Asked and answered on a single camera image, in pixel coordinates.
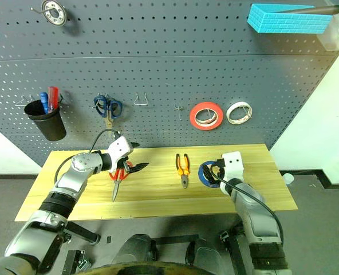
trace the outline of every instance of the pliers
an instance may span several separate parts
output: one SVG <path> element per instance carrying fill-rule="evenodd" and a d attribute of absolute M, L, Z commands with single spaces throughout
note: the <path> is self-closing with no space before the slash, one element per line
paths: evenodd
<path fill-rule="evenodd" d="M 188 184 L 188 176 L 190 174 L 189 168 L 190 168 L 190 162 L 188 161 L 188 156 L 187 154 L 183 155 L 185 158 L 185 169 L 183 170 L 181 168 L 181 164 L 180 164 L 180 154 L 176 154 L 176 168 L 177 168 L 177 172 L 179 173 L 179 175 L 181 176 L 181 183 L 183 188 L 187 188 L 187 184 Z"/>
<path fill-rule="evenodd" d="M 133 164 L 131 162 L 127 162 L 127 163 L 130 167 L 132 167 Z M 119 186 L 120 186 L 121 181 L 125 179 L 129 175 L 129 173 L 125 174 L 124 168 L 118 168 L 116 169 L 116 172 L 114 175 L 112 175 L 110 172 L 108 174 L 110 175 L 110 178 L 113 179 L 114 187 L 113 187 L 113 193 L 112 193 L 112 202 L 114 202 L 117 196 L 117 192 L 119 191 Z"/>

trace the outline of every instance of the black cable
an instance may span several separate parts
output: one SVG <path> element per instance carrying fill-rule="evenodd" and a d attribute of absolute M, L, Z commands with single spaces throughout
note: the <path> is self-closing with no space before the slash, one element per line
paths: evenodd
<path fill-rule="evenodd" d="M 234 190 L 237 190 L 238 192 L 241 192 L 242 194 L 248 196 L 249 198 L 253 199 L 254 201 L 258 202 L 261 206 L 263 206 L 275 219 L 275 221 L 278 224 L 279 227 L 279 232 L 280 232 L 280 240 L 282 242 L 282 246 L 284 244 L 284 232 L 283 232 L 283 227 L 282 224 L 280 223 L 279 218 L 276 216 L 276 214 L 266 205 L 264 204 L 262 201 L 260 201 L 259 199 L 255 198 L 254 196 L 252 196 L 251 194 L 247 193 L 246 191 L 238 188 L 237 186 L 234 186 L 228 182 L 226 182 L 224 179 L 218 177 L 217 175 L 215 175 L 215 173 L 213 172 L 213 167 L 215 166 L 215 164 L 212 164 L 210 166 L 210 173 L 212 174 L 212 176 L 214 178 L 216 178 L 217 180 L 220 180 L 221 182 L 225 183 L 226 185 L 228 185 L 229 187 L 233 188 Z"/>
<path fill-rule="evenodd" d="M 93 147 L 96 145 L 96 143 L 97 143 L 98 139 L 100 138 L 100 136 L 101 136 L 104 132 L 107 132 L 107 131 L 113 132 L 113 133 L 115 134 L 115 136 L 120 135 L 119 132 L 115 131 L 114 129 L 104 129 L 104 130 L 102 130 L 102 131 L 97 135 L 97 137 L 96 137 L 96 139 L 94 140 L 94 142 L 93 142 L 91 148 L 89 149 L 88 153 L 91 153 L 91 152 L 92 152 Z M 57 169 L 56 172 L 55 172 L 54 183 L 57 182 L 57 177 L 58 177 L 58 175 L 59 175 L 59 171 L 60 171 L 61 167 L 62 167 L 69 159 L 71 159 L 72 157 L 74 157 L 74 156 L 68 157 L 67 159 L 65 159 L 65 160 L 60 164 L 60 166 L 58 167 L 58 169 Z"/>
<path fill-rule="evenodd" d="M 92 144 L 92 147 L 89 149 L 89 153 L 92 152 L 93 150 L 93 147 L 96 145 L 96 142 L 98 141 L 98 139 L 100 138 L 100 136 L 104 133 L 104 132 L 107 132 L 107 131 L 110 131 L 110 132 L 113 132 L 116 135 L 119 135 L 119 132 L 115 131 L 114 129 L 104 129 L 102 130 L 96 137 L 96 139 L 94 140 L 93 144 Z"/>
<path fill-rule="evenodd" d="M 57 168 L 57 170 L 56 170 L 56 172 L 55 172 L 54 183 L 57 182 L 57 177 L 58 177 L 58 175 L 59 175 L 59 171 L 60 171 L 61 167 L 62 167 L 69 159 L 71 159 L 72 157 L 74 157 L 74 156 L 70 156 L 70 157 L 68 157 L 67 159 L 65 159 L 65 160 L 60 164 L 60 166 Z"/>

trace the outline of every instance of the orange pliers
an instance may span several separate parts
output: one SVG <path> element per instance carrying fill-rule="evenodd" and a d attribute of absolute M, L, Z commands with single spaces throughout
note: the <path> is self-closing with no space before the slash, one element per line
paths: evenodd
<path fill-rule="evenodd" d="M 190 174 L 190 171 L 189 171 L 189 169 L 190 169 L 190 162 L 188 161 L 187 154 L 184 154 L 183 156 L 185 158 L 185 169 L 181 168 L 180 154 L 176 154 L 176 168 L 177 168 L 177 172 L 181 176 L 181 183 L 182 183 L 183 188 L 187 188 L 188 176 Z"/>

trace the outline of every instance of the black cup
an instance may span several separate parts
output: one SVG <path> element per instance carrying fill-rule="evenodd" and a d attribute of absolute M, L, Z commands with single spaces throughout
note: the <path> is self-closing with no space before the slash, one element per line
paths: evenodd
<path fill-rule="evenodd" d="M 36 100 L 25 107 L 25 113 L 51 142 L 56 142 L 66 136 L 66 130 L 60 116 L 60 108 L 54 109 L 51 113 L 45 113 L 41 100 Z"/>

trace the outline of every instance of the wooden tabletop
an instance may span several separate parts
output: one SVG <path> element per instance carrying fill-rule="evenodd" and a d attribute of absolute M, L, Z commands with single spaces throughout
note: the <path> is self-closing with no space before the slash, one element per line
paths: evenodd
<path fill-rule="evenodd" d="M 88 185 L 71 213 L 70 220 L 157 217 L 190 214 L 235 212 L 230 197 L 218 188 L 203 185 L 198 178 L 200 164 L 217 160 L 222 153 L 240 151 L 245 181 L 259 191 L 273 210 L 297 209 L 269 151 L 264 144 L 231 146 L 192 146 L 135 148 L 129 160 L 149 162 L 143 170 L 130 174 L 122 181 L 116 200 L 112 203 L 113 182 L 108 172 L 100 172 L 88 180 Z M 86 151 L 51 152 L 29 191 L 16 221 L 27 221 L 46 198 L 54 184 L 54 174 L 68 156 Z M 190 175 L 187 189 L 181 185 L 175 167 L 175 156 L 188 154 Z M 70 165 L 61 169 L 60 175 Z"/>

